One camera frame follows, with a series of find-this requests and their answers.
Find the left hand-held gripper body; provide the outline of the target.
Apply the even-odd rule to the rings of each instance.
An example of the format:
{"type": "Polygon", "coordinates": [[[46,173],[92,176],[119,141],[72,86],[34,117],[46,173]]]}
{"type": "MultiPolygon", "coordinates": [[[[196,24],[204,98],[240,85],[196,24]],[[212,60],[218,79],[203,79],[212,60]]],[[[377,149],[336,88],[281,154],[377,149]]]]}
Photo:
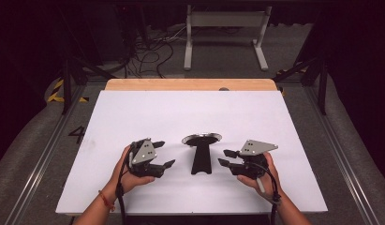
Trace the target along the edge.
{"type": "Polygon", "coordinates": [[[150,139],[133,142],[130,145],[127,156],[128,171],[138,177],[153,176],[160,178],[165,169],[161,165],[152,164],[151,161],[157,157],[156,148],[150,139]]]}

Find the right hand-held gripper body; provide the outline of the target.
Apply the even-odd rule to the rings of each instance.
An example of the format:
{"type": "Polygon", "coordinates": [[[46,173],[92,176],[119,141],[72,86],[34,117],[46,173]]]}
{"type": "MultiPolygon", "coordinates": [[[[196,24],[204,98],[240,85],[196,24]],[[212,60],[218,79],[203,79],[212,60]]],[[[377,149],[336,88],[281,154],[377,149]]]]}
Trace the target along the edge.
{"type": "Polygon", "coordinates": [[[268,163],[263,155],[265,152],[277,149],[273,143],[247,140],[239,150],[238,158],[243,160],[242,164],[232,163],[230,171],[233,175],[244,175],[251,179],[262,177],[268,169],[268,163]]]}

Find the oval silver photo frame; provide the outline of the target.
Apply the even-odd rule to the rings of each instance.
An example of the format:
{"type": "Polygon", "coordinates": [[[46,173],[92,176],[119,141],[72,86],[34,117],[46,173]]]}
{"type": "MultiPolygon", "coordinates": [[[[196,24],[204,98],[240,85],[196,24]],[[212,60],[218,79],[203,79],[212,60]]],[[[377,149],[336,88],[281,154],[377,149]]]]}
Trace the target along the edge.
{"type": "Polygon", "coordinates": [[[212,173],[210,144],[217,143],[221,139],[222,136],[217,133],[191,134],[182,139],[183,144],[196,147],[193,166],[191,170],[192,174],[212,173]]]}

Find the person's left hand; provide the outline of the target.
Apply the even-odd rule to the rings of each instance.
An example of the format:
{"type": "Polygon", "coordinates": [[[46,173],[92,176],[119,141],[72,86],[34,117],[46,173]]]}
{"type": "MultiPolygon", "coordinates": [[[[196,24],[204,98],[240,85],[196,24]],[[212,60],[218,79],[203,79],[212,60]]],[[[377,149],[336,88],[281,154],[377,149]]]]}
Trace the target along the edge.
{"type": "Polygon", "coordinates": [[[121,179],[121,184],[123,186],[124,193],[128,193],[130,190],[137,186],[146,185],[155,181],[155,178],[153,176],[138,177],[129,172],[126,172],[126,168],[122,168],[123,161],[129,151],[129,148],[130,146],[128,145],[124,149],[120,159],[118,160],[113,169],[111,179],[108,183],[108,185],[111,187],[111,190],[116,189],[118,179],[121,179]]]}

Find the person's right hand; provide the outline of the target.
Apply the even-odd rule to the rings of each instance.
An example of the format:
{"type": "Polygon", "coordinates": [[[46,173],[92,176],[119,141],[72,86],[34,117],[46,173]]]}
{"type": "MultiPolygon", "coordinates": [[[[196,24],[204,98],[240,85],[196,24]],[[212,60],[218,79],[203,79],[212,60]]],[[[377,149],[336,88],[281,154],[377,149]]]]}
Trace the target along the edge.
{"type": "Polygon", "coordinates": [[[280,204],[280,191],[283,191],[280,185],[278,172],[274,166],[274,162],[270,153],[263,154],[268,163],[267,173],[257,179],[251,179],[244,175],[238,175],[237,179],[248,187],[253,188],[256,192],[270,203],[280,204]]]}

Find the white board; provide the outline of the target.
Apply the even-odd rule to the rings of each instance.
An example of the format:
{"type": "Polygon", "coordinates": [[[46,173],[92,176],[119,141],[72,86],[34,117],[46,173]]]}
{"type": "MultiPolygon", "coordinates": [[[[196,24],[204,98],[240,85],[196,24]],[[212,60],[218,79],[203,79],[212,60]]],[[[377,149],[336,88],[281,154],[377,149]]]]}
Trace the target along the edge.
{"type": "Polygon", "coordinates": [[[210,215],[268,213],[270,204],[221,166],[224,150],[247,140],[278,146],[271,155],[281,187],[303,212],[327,205],[282,95],[277,91],[103,91],[99,94],[63,193],[59,214],[79,214],[111,177],[124,148],[151,138],[164,141],[155,163],[175,159],[153,183],[125,197],[129,215],[210,215]],[[217,133],[210,144],[212,173],[192,174],[191,134],[217,133]]]}

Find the black metal stand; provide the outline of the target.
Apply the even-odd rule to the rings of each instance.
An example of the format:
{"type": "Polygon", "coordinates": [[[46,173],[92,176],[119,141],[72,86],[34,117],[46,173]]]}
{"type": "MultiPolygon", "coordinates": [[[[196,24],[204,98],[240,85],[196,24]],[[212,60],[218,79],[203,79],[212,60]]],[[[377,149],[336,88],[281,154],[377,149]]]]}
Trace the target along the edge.
{"type": "Polygon", "coordinates": [[[312,86],[316,79],[319,79],[318,107],[322,114],[326,114],[325,98],[328,76],[326,58],[329,50],[326,33],[328,30],[328,16],[330,13],[331,11],[327,7],[323,7],[320,10],[312,29],[308,33],[308,36],[298,53],[293,67],[284,71],[279,70],[273,77],[273,81],[278,83],[305,68],[306,72],[301,78],[301,84],[303,86],[312,86]]]}
{"type": "Polygon", "coordinates": [[[90,35],[83,31],[86,24],[81,9],[75,5],[55,5],[54,7],[59,20],[55,25],[57,44],[63,63],[63,114],[67,114],[74,102],[72,82],[75,82],[77,86],[87,84],[88,73],[83,68],[88,68],[94,75],[103,77],[106,80],[114,79],[114,76],[108,71],[95,66],[89,60],[88,53],[95,47],[90,35]]]}

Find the yellow black hazard tape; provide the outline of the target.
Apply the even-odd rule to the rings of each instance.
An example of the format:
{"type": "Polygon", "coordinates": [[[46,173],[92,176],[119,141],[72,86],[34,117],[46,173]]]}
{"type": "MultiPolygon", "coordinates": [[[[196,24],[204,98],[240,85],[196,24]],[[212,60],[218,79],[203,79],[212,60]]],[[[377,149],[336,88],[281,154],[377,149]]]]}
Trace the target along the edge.
{"type": "Polygon", "coordinates": [[[64,102],[64,97],[59,97],[58,93],[60,91],[60,88],[63,86],[64,80],[59,79],[56,84],[54,85],[54,88],[52,89],[52,92],[49,94],[49,97],[47,99],[48,102],[64,102]]]}

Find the white metal stand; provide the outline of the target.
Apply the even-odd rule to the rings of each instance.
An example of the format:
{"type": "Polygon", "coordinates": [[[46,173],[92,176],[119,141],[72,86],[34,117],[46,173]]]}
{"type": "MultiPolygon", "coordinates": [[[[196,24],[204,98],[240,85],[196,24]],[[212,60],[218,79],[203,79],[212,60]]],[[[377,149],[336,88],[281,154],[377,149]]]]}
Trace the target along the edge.
{"type": "Polygon", "coordinates": [[[260,68],[263,71],[268,70],[269,67],[261,45],[271,13],[271,7],[266,7],[259,11],[195,11],[188,5],[185,20],[186,45],[184,69],[190,70],[192,68],[193,27],[257,27],[259,34],[256,39],[252,40],[252,44],[260,68]]]}

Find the aluminium floor rail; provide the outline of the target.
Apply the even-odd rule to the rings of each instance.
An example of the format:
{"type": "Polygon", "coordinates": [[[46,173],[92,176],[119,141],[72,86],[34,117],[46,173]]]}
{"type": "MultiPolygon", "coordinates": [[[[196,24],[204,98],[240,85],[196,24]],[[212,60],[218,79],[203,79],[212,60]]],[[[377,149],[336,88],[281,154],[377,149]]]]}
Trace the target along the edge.
{"type": "Polygon", "coordinates": [[[307,95],[309,102],[318,117],[320,125],[324,129],[328,142],[331,146],[332,155],[336,161],[340,172],[344,177],[348,190],[355,204],[358,207],[358,210],[363,218],[364,224],[380,225],[378,217],[374,212],[370,202],[368,201],[367,196],[363,191],[363,187],[361,186],[361,183],[358,177],[356,176],[356,173],[352,170],[352,167],[347,159],[347,156],[344,153],[341,143],[336,137],[336,134],[329,119],[326,115],[321,112],[318,106],[318,98],[316,97],[314,89],[312,87],[305,87],[304,92],[307,95]]]}
{"type": "Polygon", "coordinates": [[[84,89],[85,89],[84,86],[79,86],[79,85],[76,86],[74,93],[71,95],[71,99],[70,99],[71,104],[68,110],[59,117],[58,122],[53,129],[52,135],[50,136],[42,153],[40,154],[40,157],[37,161],[35,168],[32,170],[32,172],[28,176],[26,184],[24,185],[23,190],[19,195],[18,200],[15,202],[4,225],[19,225],[26,211],[26,208],[31,202],[40,184],[40,181],[52,160],[55,147],[59,143],[60,136],[64,130],[64,127],[66,126],[70,115],[73,113],[77,103],[79,102],[79,99],[84,89]]]}

